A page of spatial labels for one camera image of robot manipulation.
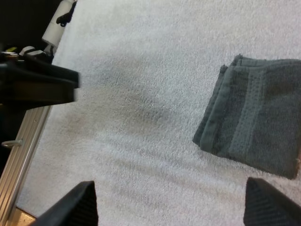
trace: white fabric surface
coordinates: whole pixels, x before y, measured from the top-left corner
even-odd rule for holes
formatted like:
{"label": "white fabric surface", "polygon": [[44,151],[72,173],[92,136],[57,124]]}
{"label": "white fabric surface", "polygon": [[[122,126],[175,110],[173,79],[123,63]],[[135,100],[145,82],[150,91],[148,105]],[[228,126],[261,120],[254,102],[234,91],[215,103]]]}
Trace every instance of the white fabric surface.
{"label": "white fabric surface", "polygon": [[80,0],[54,64],[81,72],[52,108],[17,206],[38,216],[83,180],[102,226],[243,225],[248,177],[301,205],[280,178],[202,152],[192,137],[236,54],[301,58],[299,0]]}

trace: metal frame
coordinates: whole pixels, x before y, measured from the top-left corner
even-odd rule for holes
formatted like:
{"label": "metal frame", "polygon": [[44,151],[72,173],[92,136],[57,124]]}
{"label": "metal frame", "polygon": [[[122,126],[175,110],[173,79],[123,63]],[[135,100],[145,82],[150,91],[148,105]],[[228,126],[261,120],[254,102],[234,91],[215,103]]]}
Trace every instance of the metal frame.
{"label": "metal frame", "polygon": [[50,108],[40,107],[25,113],[16,137],[22,140],[22,145],[13,146],[0,179],[0,226],[8,223],[15,207]]}

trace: gray towel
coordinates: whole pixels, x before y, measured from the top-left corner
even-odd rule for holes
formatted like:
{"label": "gray towel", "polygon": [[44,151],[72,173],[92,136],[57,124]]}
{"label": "gray towel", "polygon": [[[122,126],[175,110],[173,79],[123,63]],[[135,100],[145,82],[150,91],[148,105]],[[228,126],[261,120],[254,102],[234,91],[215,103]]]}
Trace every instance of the gray towel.
{"label": "gray towel", "polygon": [[300,125],[301,61],[238,55],[221,68],[193,142],[217,156],[294,178]]}

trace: terry cloth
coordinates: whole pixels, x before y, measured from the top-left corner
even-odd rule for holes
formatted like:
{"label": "terry cloth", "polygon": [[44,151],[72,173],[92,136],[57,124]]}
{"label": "terry cloth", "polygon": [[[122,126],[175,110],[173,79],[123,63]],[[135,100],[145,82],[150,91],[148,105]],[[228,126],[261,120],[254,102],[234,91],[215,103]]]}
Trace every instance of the terry cloth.
{"label": "terry cloth", "polygon": [[238,55],[223,66],[193,142],[206,152],[293,178],[301,123],[301,61]]}

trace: ribbed rubber pad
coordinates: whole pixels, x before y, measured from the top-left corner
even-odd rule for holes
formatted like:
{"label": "ribbed rubber pad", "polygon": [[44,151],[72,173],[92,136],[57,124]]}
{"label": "ribbed rubber pad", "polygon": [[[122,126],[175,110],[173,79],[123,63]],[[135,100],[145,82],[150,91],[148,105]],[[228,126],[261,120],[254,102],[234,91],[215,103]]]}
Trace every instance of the ribbed rubber pad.
{"label": "ribbed rubber pad", "polygon": [[301,226],[301,208],[269,183],[249,178],[246,184],[246,226]]}
{"label": "ribbed rubber pad", "polygon": [[81,182],[32,226],[97,226],[98,214],[94,181]]}

